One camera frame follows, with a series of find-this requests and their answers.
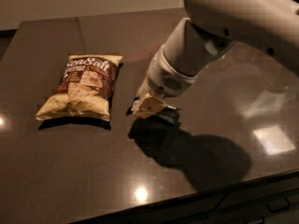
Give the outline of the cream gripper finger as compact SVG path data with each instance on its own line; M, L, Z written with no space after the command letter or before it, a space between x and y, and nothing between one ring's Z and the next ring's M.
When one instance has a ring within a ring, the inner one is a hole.
M131 111L138 118L146 119L156 115L166 107L165 94L158 91L149 77L145 77L137 90Z

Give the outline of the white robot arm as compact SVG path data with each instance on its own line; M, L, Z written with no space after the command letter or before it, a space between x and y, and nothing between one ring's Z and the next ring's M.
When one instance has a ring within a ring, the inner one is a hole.
M158 49L128 112L174 121L165 102L185 92L207 64L236 42L298 72L299 4L293 0L184 0L186 16Z

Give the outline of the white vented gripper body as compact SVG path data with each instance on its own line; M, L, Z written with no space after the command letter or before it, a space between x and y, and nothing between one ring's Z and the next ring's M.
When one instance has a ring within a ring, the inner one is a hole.
M153 90L167 97L178 97L194 84L198 74L185 75L177 70L167 60L164 46L161 46L150 61L147 76Z

